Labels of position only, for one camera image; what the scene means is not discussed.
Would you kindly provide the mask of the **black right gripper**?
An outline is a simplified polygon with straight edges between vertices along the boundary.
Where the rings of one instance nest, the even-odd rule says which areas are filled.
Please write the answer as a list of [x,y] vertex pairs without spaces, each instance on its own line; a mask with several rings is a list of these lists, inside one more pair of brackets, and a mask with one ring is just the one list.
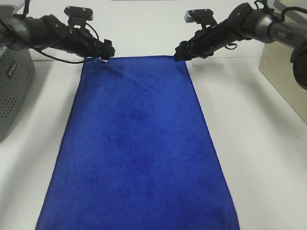
[[198,30],[190,40],[179,43],[179,46],[175,48],[174,60],[179,62],[194,58],[207,58],[222,47],[224,43],[218,39],[209,38],[208,31]]

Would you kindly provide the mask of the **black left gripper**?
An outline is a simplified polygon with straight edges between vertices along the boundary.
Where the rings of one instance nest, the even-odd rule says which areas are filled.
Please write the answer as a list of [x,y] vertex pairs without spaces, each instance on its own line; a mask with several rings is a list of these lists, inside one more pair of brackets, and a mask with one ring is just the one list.
[[64,50],[83,58],[99,57],[101,60],[109,60],[115,55],[111,40],[105,39],[102,42],[93,36],[86,37],[78,34],[64,37]]

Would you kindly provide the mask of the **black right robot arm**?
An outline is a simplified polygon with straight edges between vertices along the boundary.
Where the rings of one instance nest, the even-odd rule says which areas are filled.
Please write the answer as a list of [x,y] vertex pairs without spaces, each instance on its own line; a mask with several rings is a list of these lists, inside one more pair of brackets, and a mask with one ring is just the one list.
[[217,23],[210,9],[189,10],[185,14],[185,22],[197,23],[201,29],[188,41],[182,41],[175,49],[174,60],[189,61],[194,58],[206,59],[215,51],[225,47],[233,50],[236,42],[242,40],[258,40],[269,44],[280,42],[293,48],[290,62],[297,84],[307,88],[307,26],[305,24],[285,21],[289,11],[306,13],[301,7],[286,7],[281,13],[275,13],[266,0],[262,8],[252,8],[249,3],[242,3],[234,8],[229,16]]

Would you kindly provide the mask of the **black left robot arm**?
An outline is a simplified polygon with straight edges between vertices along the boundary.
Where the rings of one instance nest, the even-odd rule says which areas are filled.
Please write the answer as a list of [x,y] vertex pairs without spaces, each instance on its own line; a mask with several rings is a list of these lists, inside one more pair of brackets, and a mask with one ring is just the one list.
[[70,28],[54,15],[41,18],[15,14],[0,21],[0,45],[15,51],[33,49],[46,56],[47,48],[65,51],[89,60],[109,60],[115,54],[110,40],[99,40],[88,29]]

